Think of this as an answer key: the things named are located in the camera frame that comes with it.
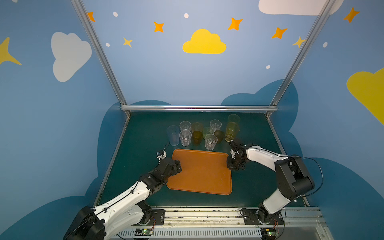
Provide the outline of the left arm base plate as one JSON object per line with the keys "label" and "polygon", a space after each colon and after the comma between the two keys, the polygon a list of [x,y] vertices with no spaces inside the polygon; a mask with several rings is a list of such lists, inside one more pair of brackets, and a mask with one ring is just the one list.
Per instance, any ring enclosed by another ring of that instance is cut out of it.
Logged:
{"label": "left arm base plate", "polygon": [[143,218],[139,222],[142,226],[163,226],[165,221],[164,209],[152,209],[144,213]]}

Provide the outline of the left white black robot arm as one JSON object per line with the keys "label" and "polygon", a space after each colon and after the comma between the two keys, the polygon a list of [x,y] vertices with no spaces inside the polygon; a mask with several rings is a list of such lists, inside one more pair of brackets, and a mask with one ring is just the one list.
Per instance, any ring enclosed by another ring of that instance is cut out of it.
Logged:
{"label": "left white black robot arm", "polygon": [[146,224],[152,208],[146,199],[182,172],[179,160],[163,158],[150,172],[114,199],[94,208],[85,206],[74,218],[64,240],[108,240],[128,226]]}

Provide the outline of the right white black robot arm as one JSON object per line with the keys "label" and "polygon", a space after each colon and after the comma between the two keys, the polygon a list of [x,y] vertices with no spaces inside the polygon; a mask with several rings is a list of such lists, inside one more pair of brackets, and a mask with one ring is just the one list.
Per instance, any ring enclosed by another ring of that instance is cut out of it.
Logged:
{"label": "right white black robot arm", "polygon": [[256,213],[261,224],[269,224],[286,205],[315,188],[315,182],[299,156],[274,153],[260,146],[243,145],[236,140],[231,140],[229,144],[231,146],[231,155],[227,158],[229,170],[244,170],[246,163],[256,162],[276,173],[278,188],[259,204]]}

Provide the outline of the orange plastic tray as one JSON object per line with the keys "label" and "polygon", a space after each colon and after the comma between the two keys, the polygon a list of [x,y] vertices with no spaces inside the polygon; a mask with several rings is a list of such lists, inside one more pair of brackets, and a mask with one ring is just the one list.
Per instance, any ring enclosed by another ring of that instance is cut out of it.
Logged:
{"label": "orange plastic tray", "polygon": [[226,153],[176,149],[172,159],[181,163],[182,172],[169,178],[171,190],[213,195],[232,193],[232,175]]}

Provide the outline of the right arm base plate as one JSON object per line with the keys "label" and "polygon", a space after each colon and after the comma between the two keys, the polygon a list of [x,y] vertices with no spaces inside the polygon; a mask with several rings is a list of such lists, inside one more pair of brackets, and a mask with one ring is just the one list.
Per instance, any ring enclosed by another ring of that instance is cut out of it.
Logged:
{"label": "right arm base plate", "polygon": [[264,209],[246,209],[240,210],[245,225],[283,225],[284,218],[281,212],[269,214]]}

